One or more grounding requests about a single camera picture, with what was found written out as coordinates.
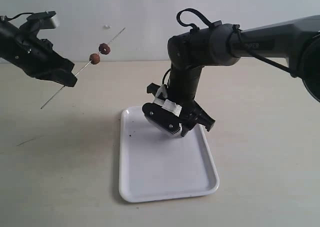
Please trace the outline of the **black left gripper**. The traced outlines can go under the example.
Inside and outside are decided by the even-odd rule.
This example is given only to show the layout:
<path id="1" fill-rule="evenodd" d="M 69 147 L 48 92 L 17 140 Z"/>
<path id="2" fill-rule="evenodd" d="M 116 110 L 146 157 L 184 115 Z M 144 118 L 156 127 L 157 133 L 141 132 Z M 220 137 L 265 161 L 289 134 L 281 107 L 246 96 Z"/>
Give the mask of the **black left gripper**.
<path id="1" fill-rule="evenodd" d="M 47 39 L 19 34 L 14 38 L 14 64 L 28 76 L 74 87 L 78 81 L 72 74 L 75 64 L 53 50 Z"/>

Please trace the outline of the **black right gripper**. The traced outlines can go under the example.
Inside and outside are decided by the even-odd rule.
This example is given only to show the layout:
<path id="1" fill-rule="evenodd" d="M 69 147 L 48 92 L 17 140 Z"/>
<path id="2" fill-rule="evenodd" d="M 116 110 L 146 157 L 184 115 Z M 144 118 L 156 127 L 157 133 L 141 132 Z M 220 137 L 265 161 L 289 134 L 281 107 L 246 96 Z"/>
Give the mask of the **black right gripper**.
<path id="1" fill-rule="evenodd" d="M 168 99 L 167 86 L 165 84 L 157 85 L 151 83 L 147 86 L 146 92 L 154 96 L 153 102 L 163 109 L 175 114 L 181 124 L 181 137 L 185 137 L 196 125 L 202 125 L 207 131 L 210 131 L 215 124 L 211 118 L 194 100 L 186 103 L 184 106 Z"/>

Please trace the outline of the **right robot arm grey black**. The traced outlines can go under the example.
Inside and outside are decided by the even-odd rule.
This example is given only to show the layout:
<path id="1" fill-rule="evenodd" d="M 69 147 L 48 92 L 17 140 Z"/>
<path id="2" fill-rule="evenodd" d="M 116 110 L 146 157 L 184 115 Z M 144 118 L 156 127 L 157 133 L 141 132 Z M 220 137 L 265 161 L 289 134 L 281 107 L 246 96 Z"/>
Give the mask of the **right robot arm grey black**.
<path id="1" fill-rule="evenodd" d="M 195 101 L 202 69 L 232 66 L 240 58 L 252 57 L 300 78 L 310 93 L 320 98 L 320 18 L 298 18 L 253 29 L 237 24 L 209 22 L 206 28 L 190 25 L 190 31 L 172 36 L 167 43 L 171 62 L 162 84 L 151 83 L 145 103 L 145 118 L 171 135 L 185 136 L 196 125 L 210 130 L 212 119 Z"/>

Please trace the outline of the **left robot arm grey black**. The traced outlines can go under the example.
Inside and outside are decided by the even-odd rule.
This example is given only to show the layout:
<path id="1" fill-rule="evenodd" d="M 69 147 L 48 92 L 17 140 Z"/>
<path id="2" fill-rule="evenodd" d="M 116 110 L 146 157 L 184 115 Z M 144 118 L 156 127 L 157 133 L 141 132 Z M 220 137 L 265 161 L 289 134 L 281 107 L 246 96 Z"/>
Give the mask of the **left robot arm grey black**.
<path id="1" fill-rule="evenodd" d="M 72 73 L 75 64 L 55 52 L 48 39 L 39 39 L 8 21 L 0 22 L 0 57 L 31 78 L 67 87 L 77 82 Z"/>

